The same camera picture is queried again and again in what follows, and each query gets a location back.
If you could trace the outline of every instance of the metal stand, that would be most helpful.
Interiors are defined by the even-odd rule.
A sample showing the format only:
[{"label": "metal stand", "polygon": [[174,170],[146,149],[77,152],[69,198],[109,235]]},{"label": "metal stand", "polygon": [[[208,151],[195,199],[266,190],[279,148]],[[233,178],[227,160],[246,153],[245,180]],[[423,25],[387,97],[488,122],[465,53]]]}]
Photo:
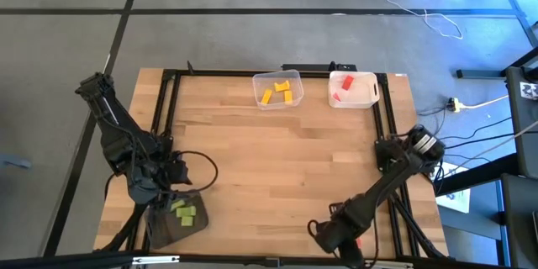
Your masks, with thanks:
[{"label": "metal stand", "polygon": [[508,173],[517,176],[519,174],[517,154],[503,156],[495,161],[481,166],[459,172],[451,177],[434,182],[435,195],[444,196],[461,190],[475,187],[480,184],[498,180],[502,174]]},{"label": "metal stand", "polygon": [[[536,59],[538,59],[538,47],[523,55],[516,62],[510,64],[509,67],[522,67],[526,64],[531,64]],[[459,79],[504,79],[506,69],[502,71],[457,70],[456,75]]]}]

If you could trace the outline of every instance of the plastic container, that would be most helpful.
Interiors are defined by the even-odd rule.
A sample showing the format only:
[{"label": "plastic container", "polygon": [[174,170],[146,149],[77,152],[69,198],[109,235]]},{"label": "plastic container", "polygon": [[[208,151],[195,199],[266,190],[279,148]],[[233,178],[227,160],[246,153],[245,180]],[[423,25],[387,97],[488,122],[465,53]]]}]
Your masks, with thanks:
[{"label": "plastic container", "polygon": [[[284,92],[275,91],[275,83],[282,84],[285,81],[289,81],[289,91],[292,92],[292,101],[290,104],[285,104]],[[252,85],[254,86],[254,97],[256,98],[256,103],[258,103],[258,108],[262,110],[297,106],[301,102],[304,95],[301,76],[296,70],[257,74],[252,77]],[[272,90],[272,95],[267,105],[261,103],[266,89]]]},{"label": "plastic container", "polygon": [[[347,76],[353,77],[349,90],[342,88]],[[329,75],[329,105],[334,108],[370,108],[379,101],[377,77],[372,72],[332,71]]]}]

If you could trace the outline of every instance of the gray floor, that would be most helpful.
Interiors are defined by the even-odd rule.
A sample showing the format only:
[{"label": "gray floor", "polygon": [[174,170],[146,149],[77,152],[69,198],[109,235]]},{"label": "gray floor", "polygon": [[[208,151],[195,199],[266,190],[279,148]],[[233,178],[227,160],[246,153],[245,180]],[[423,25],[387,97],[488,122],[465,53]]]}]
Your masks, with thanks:
[{"label": "gray floor", "polygon": [[[395,0],[408,8],[504,8],[508,0]],[[530,23],[535,0],[519,0]],[[0,8],[122,8],[125,0],[0,0]],[[134,0],[135,8],[391,8],[383,0]],[[503,82],[457,80],[458,68],[497,70],[523,55],[530,43],[514,17],[454,17],[464,40],[440,37],[410,16],[132,16],[113,69],[119,99],[128,105],[141,67],[276,70],[282,63],[350,62],[364,71],[407,73],[417,110],[448,97],[467,104],[506,93]],[[0,16],[0,152],[27,157],[30,171],[0,171],[0,259],[37,256],[87,116],[73,92],[107,60],[119,16]],[[439,22],[444,31],[453,28]],[[469,135],[510,115],[506,100],[464,113],[448,113],[440,132]],[[435,118],[420,120],[436,127]],[[507,133],[510,123],[480,137]],[[92,249],[110,174],[96,131],[82,171],[59,253]],[[473,156],[494,141],[454,150]],[[486,155],[506,155],[506,145]],[[454,164],[460,158],[450,158]],[[458,259],[490,262],[491,240],[446,229]],[[472,246],[476,253],[458,247]]]}]

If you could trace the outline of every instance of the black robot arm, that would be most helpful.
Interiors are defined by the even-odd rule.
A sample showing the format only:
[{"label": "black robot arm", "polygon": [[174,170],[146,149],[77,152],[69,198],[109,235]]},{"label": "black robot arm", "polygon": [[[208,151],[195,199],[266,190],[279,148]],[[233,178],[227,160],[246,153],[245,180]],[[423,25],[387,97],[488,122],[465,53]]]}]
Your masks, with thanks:
[{"label": "black robot arm", "polygon": [[370,228],[376,208],[411,176],[433,171],[445,153],[443,143],[423,126],[412,128],[405,140],[394,138],[384,141],[382,146],[384,157],[392,159],[386,173],[368,191],[339,206],[330,221],[316,222],[316,234],[309,225],[309,232],[325,252],[333,253],[338,248],[342,259],[364,262],[355,239]]},{"label": "black robot arm", "polygon": [[101,129],[101,146],[116,176],[125,175],[129,196],[147,204],[171,184],[191,184],[187,167],[170,138],[142,130],[116,98],[113,79],[96,73],[81,82],[76,93],[87,102]]}]

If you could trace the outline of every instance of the white paper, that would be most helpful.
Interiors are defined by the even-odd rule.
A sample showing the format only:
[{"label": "white paper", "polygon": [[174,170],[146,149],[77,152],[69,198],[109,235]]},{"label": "white paper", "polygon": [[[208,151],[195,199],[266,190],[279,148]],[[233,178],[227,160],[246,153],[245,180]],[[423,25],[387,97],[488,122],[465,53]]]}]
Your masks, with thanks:
[{"label": "white paper", "polygon": [[[456,169],[456,165],[450,163],[443,163],[443,169],[445,170],[445,177],[453,176],[458,172],[467,171],[467,168],[459,167]],[[437,173],[439,168],[436,167],[434,171],[434,176]],[[462,212],[464,214],[469,213],[469,201],[471,197],[471,189],[465,189],[457,193],[450,193],[444,196],[435,198],[437,205],[454,209],[456,211]]]}]

